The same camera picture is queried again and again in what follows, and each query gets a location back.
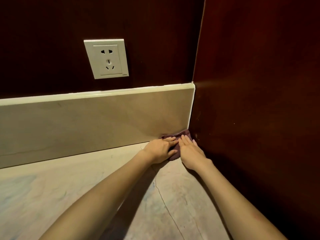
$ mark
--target right hand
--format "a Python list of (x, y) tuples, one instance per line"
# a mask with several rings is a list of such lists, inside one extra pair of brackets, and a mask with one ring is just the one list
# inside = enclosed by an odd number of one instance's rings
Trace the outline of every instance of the right hand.
[(210, 159), (206, 158), (195, 140), (191, 141), (189, 137), (182, 135), (179, 138), (179, 146), (181, 161), (188, 169), (197, 171), (202, 165), (212, 163)]

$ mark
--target electrical outlet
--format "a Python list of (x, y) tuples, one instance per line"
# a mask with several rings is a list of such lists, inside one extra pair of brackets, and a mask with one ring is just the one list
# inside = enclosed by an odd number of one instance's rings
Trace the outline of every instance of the electrical outlet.
[(125, 42), (84, 40), (94, 79), (129, 76)]

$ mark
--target folded cloth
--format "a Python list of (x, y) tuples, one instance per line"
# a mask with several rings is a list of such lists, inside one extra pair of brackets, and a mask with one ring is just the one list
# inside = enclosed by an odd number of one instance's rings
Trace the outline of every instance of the folded cloth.
[[(163, 135), (163, 136), (161, 137), (161, 139), (166, 139), (166, 138), (168, 138), (168, 137), (174, 137), (174, 136), (175, 136), (175, 137), (176, 137), (176, 140), (178, 140), (179, 138), (181, 138), (182, 135), (185, 135), (185, 136), (189, 137), (189, 139), (192, 141), (192, 138), (191, 138), (191, 135), (190, 135), (190, 132), (189, 132), (188, 129), (185, 129), (185, 130), (183, 130), (183, 131), (181, 131), (181, 132), (179, 132), (179, 133), (177, 133), (177, 134)], [(178, 159), (178, 158), (180, 157), (180, 146), (179, 146), (179, 143), (178, 143), (177, 145), (171, 147), (169, 150), (178, 150), (177, 153), (175, 153), (173, 156), (171, 156), (171, 157), (169, 158), (169, 161), (176, 160), (176, 159)]]

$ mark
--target dark brown wood panel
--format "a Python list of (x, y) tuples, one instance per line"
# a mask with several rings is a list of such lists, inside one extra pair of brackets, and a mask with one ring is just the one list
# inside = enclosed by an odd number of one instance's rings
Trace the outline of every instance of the dark brown wood panel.
[[(191, 82), (204, 0), (2, 0), (0, 98)], [(123, 38), (129, 77), (94, 80), (84, 39)]]
[(190, 131), (289, 239), (320, 239), (319, 0), (206, 0)]

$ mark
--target human arm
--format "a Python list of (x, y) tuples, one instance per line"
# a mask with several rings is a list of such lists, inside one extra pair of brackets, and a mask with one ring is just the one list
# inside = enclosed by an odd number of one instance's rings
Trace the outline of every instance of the human arm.
[(130, 161), (74, 202), (41, 236), (40, 240), (97, 239), (146, 169), (161, 163), (177, 150), (175, 137), (149, 142)]
[(197, 143), (179, 139), (181, 161), (196, 171), (210, 190), (234, 240), (285, 240), (286, 237), (255, 208), (207, 159)]

